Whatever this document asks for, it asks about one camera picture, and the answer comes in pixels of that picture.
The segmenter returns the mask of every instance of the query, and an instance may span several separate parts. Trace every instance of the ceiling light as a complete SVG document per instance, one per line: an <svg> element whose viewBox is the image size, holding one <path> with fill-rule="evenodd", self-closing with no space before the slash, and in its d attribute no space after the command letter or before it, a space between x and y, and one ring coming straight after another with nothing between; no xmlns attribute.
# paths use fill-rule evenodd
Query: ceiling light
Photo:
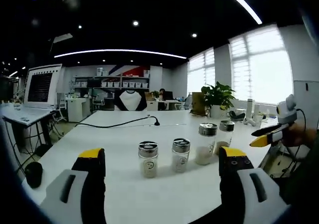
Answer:
<svg viewBox="0 0 319 224"><path fill-rule="evenodd" d="M246 3L245 0L236 0L248 13L252 16L252 18L258 23L262 24L263 22L258 17L258 15L254 12L254 10Z"/></svg>
<svg viewBox="0 0 319 224"><path fill-rule="evenodd" d="M16 73L18 73L18 71L13 72L11 75L9 75L9 77L15 75Z"/></svg>
<svg viewBox="0 0 319 224"><path fill-rule="evenodd" d="M69 55L75 55L75 54L89 53L89 52L102 52L102 51L141 52L141 53L149 53L149 54L155 54L155 55L163 55L163 56L171 56L171 57L176 57L176 58L181 58L181 59L187 59L186 57L183 57L183 56L176 56L176 55L171 55L171 54L167 54L167 53L154 52L154 51L128 50L128 49L101 49L101 50L76 51L76 52L56 55L56 56L54 56L54 58L58 58L58 57L62 57L62 56L69 56Z"/></svg>

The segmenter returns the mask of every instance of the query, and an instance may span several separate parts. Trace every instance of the office chair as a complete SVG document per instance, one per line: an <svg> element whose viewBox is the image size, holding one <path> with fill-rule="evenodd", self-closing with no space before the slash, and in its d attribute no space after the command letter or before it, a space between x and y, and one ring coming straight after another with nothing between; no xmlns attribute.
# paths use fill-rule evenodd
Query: office chair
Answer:
<svg viewBox="0 0 319 224"><path fill-rule="evenodd" d="M144 92L115 91L114 110L116 111L143 111L147 107Z"/></svg>
<svg viewBox="0 0 319 224"><path fill-rule="evenodd" d="M193 102L192 95L188 95L183 105L175 104L175 109L177 111L187 111L189 110L189 106L192 104L192 102Z"/></svg>
<svg viewBox="0 0 319 224"><path fill-rule="evenodd" d="M104 106L104 93L99 93L94 99L93 99L93 105L96 109L100 109L101 106Z"/></svg>
<svg viewBox="0 0 319 224"><path fill-rule="evenodd" d="M60 117L56 118L56 114L53 116L55 121L58 123L61 120L66 121L66 118L63 116L61 110L66 109L66 102L65 102L65 93L56 93L56 114L59 113Z"/></svg>

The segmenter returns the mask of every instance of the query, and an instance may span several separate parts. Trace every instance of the green leaves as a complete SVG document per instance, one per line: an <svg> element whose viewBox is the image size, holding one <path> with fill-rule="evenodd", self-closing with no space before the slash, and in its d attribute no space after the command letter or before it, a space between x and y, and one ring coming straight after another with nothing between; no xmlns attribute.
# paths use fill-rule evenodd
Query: green leaves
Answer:
<svg viewBox="0 0 319 224"><path fill-rule="evenodd" d="M231 100L235 99L232 96L233 89L228 85L222 85L218 81L216 86L208 85L201 88L201 92L204 94L205 105L211 107L213 105L222 106L223 109L229 109L234 107Z"/></svg>

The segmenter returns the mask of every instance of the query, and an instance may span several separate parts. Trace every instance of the computer monitor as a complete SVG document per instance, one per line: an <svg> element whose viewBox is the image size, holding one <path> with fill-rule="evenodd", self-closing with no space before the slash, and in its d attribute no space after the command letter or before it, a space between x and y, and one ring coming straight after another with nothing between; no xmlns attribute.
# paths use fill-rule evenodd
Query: computer monitor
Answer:
<svg viewBox="0 0 319 224"><path fill-rule="evenodd" d="M25 107L55 109L61 67L62 64L29 69L24 93Z"/></svg>
<svg viewBox="0 0 319 224"><path fill-rule="evenodd" d="M174 98L173 98L173 92L172 92L172 91L165 91L164 94L163 94L163 100L164 100L164 101L174 100Z"/></svg>

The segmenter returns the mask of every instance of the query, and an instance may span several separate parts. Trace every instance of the monitor screen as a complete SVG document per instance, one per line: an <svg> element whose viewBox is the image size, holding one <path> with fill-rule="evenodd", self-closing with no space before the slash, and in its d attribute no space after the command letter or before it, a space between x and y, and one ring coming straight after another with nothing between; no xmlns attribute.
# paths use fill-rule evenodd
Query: monitor screen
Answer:
<svg viewBox="0 0 319 224"><path fill-rule="evenodd" d="M30 82L29 102L48 102L52 73L33 75Z"/></svg>

